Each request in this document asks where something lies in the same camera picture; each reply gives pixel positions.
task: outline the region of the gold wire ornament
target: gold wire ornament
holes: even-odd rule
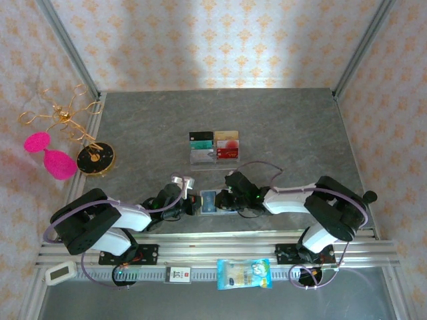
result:
[[[52,119],[53,124],[46,129],[46,132],[48,132],[50,129],[56,127],[57,125],[64,125],[64,127],[62,129],[60,129],[60,131],[66,132],[69,136],[68,139],[70,141],[77,142],[77,143],[82,145],[84,140],[87,140],[90,142],[90,144],[93,148],[102,150],[102,148],[95,143],[95,138],[92,137],[91,135],[89,135],[83,126],[81,126],[80,124],[78,124],[77,122],[75,122],[73,120],[75,115],[80,113],[80,112],[85,111],[86,113],[88,113],[90,115],[98,115],[103,110],[103,104],[100,101],[95,101],[95,102],[90,103],[85,108],[81,108],[81,109],[74,111],[74,108],[73,108],[74,99],[78,96],[81,96],[81,95],[84,95],[87,93],[87,91],[88,91],[87,85],[80,84],[80,85],[76,85],[74,87],[74,89],[73,89],[74,96],[71,98],[71,100],[68,104],[68,107],[58,104],[56,102],[56,100],[54,100],[54,98],[48,96],[47,93],[50,90],[51,89],[44,90],[40,94],[40,96],[43,100],[46,100],[52,104],[52,108],[53,108],[52,115],[36,115],[33,111],[26,111],[26,112],[23,112],[18,117],[18,122],[20,122],[23,125],[29,125],[30,123],[32,123],[37,118]],[[91,108],[93,108],[96,105],[101,106],[100,110],[98,110],[96,112],[92,112]],[[24,120],[24,118],[31,117],[31,116],[33,116],[31,119],[28,119],[27,121]]]
[[[44,90],[40,96],[43,100],[46,100],[50,102],[53,108],[53,113],[51,115],[36,115],[33,111],[25,111],[18,117],[18,122],[23,125],[29,125],[30,123],[34,122],[37,118],[42,119],[51,119],[53,121],[53,124],[50,125],[46,132],[51,130],[52,128],[62,125],[63,127],[60,129],[60,132],[66,133],[68,135],[68,140],[72,142],[76,142],[80,145],[84,144],[84,141],[88,141],[89,145],[84,147],[82,151],[84,151],[89,157],[86,157],[87,160],[90,160],[92,163],[98,162],[101,160],[101,158],[105,158],[107,156],[110,158],[111,156],[111,163],[108,165],[108,168],[102,169],[102,161],[99,162],[99,165],[96,166],[97,172],[88,173],[86,170],[83,170],[79,166],[79,162],[83,163],[82,161],[79,161],[79,157],[82,154],[82,151],[80,152],[79,156],[77,157],[77,166],[81,171],[83,171],[86,174],[98,174],[104,172],[106,169],[109,169],[114,161],[114,152],[112,151],[111,146],[109,146],[106,143],[96,143],[95,138],[92,137],[90,134],[86,132],[85,127],[78,124],[73,118],[80,112],[86,112],[89,115],[98,115],[103,111],[103,104],[100,101],[95,101],[90,103],[88,106],[80,109],[74,109],[73,108],[73,102],[75,101],[76,97],[82,96],[88,92],[87,85],[85,84],[79,84],[76,85],[73,89],[74,96],[71,98],[68,106],[60,105],[56,102],[56,100],[53,97],[50,97],[48,95],[48,92],[52,91],[52,89],[46,89]],[[98,111],[93,111],[94,107],[96,105],[100,105]]]

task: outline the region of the pink wine glass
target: pink wine glass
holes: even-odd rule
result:
[[[29,136],[24,142],[24,149],[30,153],[45,152],[43,163],[47,172],[57,180],[66,180],[77,172],[77,164],[65,152],[46,149],[50,143],[47,132],[37,132]]]

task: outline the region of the white cylinder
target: white cylinder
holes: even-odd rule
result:
[[[302,245],[314,253],[319,253],[324,247],[334,243],[338,239],[326,231],[320,223],[312,225],[304,238],[302,239]]]

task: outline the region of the gold wire sculpture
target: gold wire sculpture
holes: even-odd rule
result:
[[[23,112],[18,117],[18,122],[20,122],[23,125],[29,125],[34,120],[36,120],[36,118],[52,119],[53,124],[46,129],[46,132],[48,132],[50,129],[56,127],[57,125],[64,125],[64,127],[62,129],[60,129],[60,131],[68,134],[68,140],[70,140],[72,142],[77,142],[81,145],[83,145],[84,141],[86,140],[89,142],[88,147],[92,151],[94,149],[103,150],[103,148],[101,146],[99,146],[98,144],[95,143],[95,138],[92,137],[90,134],[88,134],[86,132],[86,129],[82,125],[78,124],[77,122],[75,122],[73,120],[75,115],[80,113],[80,112],[86,111],[86,113],[88,113],[90,115],[98,115],[103,110],[103,104],[100,101],[92,102],[85,108],[81,108],[81,109],[78,109],[76,111],[74,110],[74,108],[73,108],[74,99],[76,97],[79,97],[79,96],[87,93],[87,91],[88,91],[87,85],[80,84],[80,85],[76,85],[74,87],[74,89],[73,89],[74,96],[71,98],[71,100],[68,104],[68,107],[58,104],[56,102],[56,100],[54,100],[54,98],[48,96],[47,93],[50,90],[51,89],[44,90],[41,93],[41,98],[52,104],[52,108],[53,108],[52,115],[36,115],[35,112],[33,112],[33,111],[26,111],[26,112]],[[96,105],[100,105],[101,108],[96,112],[92,112],[91,108],[94,108]],[[24,120],[24,118],[30,117],[32,115],[33,115],[33,118],[31,118],[30,120],[28,120],[28,121]]]

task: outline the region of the black knob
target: black knob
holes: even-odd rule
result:
[[[365,194],[363,195],[363,201],[369,205],[370,203],[373,203],[375,201],[378,200],[378,196],[375,192],[369,190],[367,192],[365,192]]]

